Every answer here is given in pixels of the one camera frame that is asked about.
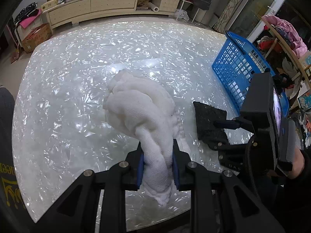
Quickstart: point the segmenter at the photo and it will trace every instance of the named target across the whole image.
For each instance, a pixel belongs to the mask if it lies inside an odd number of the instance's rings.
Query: curtain
[[[217,23],[213,26],[213,28],[220,33],[225,32],[225,27],[230,21],[232,15],[240,5],[242,0],[230,0],[228,5],[226,6],[225,10],[221,14],[220,18],[218,19]]]

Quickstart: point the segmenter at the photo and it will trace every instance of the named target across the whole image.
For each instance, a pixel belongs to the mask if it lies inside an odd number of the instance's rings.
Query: white towel
[[[165,206],[172,191],[173,138],[190,153],[179,113],[169,93],[145,76],[121,70],[108,83],[102,120],[137,138],[144,152],[143,187]]]

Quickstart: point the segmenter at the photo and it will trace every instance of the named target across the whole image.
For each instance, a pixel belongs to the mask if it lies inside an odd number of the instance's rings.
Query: cabinet drawer
[[[56,10],[49,12],[51,25],[59,23],[69,18],[91,12],[91,0],[82,0],[66,4]]]
[[[135,7],[136,0],[91,0],[91,11],[130,9]]]
[[[161,0],[159,10],[175,12],[178,3],[179,3],[179,0]]]

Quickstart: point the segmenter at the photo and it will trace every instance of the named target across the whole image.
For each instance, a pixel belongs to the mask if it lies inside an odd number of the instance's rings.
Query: white paper roll
[[[148,6],[148,8],[152,9],[154,12],[159,11],[159,7],[155,6],[153,3],[148,2],[147,6]]]

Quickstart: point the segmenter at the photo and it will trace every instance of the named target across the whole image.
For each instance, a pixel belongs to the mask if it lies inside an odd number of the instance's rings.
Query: metal bolt
[[[92,170],[85,170],[84,172],[83,172],[83,175],[85,176],[85,177],[89,177],[89,176],[91,176],[93,174],[93,171]]]
[[[121,162],[119,163],[119,166],[122,167],[122,168],[126,168],[126,167],[128,167],[128,162],[126,162],[126,161],[121,161]]]
[[[196,168],[196,167],[197,167],[197,163],[191,161],[191,162],[188,163],[188,166],[189,166],[190,168]]]
[[[224,171],[224,175],[225,175],[226,177],[232,177],[233,173],[232,173],[230,170],[225,170],[225,171]]]

